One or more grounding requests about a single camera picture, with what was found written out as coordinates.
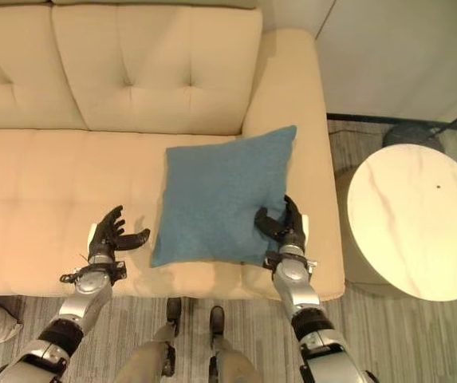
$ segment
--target marble tabletop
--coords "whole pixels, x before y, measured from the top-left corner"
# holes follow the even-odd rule
[[[357,246],[393,286],[432,301],[457,299],[457,163],[400,144],[372,154],[349,186]]]

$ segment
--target leg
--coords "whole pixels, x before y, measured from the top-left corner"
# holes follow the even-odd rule
[[[167,322],[150,342],[136,349],[117,374],[115,383],[154,383],[175,372],[173,338],[179,334],[180,298],[167,300]]]
[[[258,371],[241,352],[233,349],[223,337],[224,311],[215,306],[211,311],[211,347],[215,356],[209,366],[210,383],[260,383]]]

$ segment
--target baseboard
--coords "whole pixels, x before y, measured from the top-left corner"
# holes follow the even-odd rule
[[[408,118],[384,117],[384,116],[364,116],[360,114],[340,114],[340,113],[327,113],[328,120],[340,121],[356,121],[356,122],[371,122],[374,124],[403,124],[403,123],[416,123],[424,124],[429,128],[447,128],[457,130],[457,123],[452,122],[439,122],[429,120],[413,120]]]

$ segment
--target round table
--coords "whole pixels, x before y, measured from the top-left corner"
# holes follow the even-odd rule
[[[398,144],[337,179],[345,277],[377,294],[457,299],[457,163]]]

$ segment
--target sofa armrest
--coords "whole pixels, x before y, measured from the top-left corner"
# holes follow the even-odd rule
[[[244,137],[297,125],[287,194],[309,216],[306,256],[318,261],[312,277],[321,299],[345,288],[340,225],[321,77],[313,37],[304,30],[275,30],[262,37]],[[268,271],[245,265],[246,288],[276,298]]]

